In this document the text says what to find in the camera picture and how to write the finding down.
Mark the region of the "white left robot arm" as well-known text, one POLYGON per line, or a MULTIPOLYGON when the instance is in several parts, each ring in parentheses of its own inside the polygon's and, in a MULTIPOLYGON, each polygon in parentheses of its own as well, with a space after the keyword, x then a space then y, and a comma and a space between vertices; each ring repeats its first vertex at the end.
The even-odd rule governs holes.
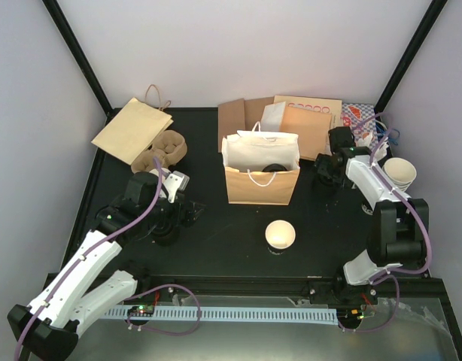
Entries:
POLYGON ((123 194, 97 213, 74 256, 27 305, 15 305, 8 322, 17 341, 14 359, 27 348, 42 360, 65 360, 79 338, 109 308, 159 295, 149 271, 129 261, 99 286, 93 282, 126 245, 144 238, 170 245, 181 228, 192 225, 204 208, 184 198, 189 178, 179 171, 135 173, 123 194))

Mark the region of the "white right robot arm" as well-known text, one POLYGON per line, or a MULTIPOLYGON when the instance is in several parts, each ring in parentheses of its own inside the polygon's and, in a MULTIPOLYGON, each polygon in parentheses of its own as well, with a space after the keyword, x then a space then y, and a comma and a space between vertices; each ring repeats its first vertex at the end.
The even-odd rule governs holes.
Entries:
POLYGON ((377 284, 392 272, 422 275, 430 268, 429 206, 393 184, 368 147, 358 147, 347 126, 328 132, 330 154, 315 160, 318 179, 331 187, 354 185, 372 210, 366 248, 345 263, 332 285, 334 298, 349 303, 360 287, 377 284))

